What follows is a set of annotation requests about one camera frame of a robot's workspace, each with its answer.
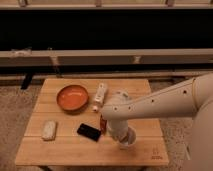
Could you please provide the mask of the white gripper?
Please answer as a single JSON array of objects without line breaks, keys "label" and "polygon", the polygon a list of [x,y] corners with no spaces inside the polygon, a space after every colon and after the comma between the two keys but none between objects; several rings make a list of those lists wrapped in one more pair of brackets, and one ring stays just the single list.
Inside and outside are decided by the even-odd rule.
[{"label": "white gripper", "polygon": [[108,120],[107,131],[115,141],[126,141],[128,137],[128,123],[126,120]]}]

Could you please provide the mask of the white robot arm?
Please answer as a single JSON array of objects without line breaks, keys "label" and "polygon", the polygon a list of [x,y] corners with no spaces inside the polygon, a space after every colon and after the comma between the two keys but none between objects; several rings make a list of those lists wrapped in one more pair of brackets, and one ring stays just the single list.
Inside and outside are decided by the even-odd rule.
[{"label": "white robot arm", "polygon": [[126,136],[129,119],[194,119],[183,171],[213,171],[213,73],[194,77],[137,99],[114,94],[102,107],[109,132]]}]

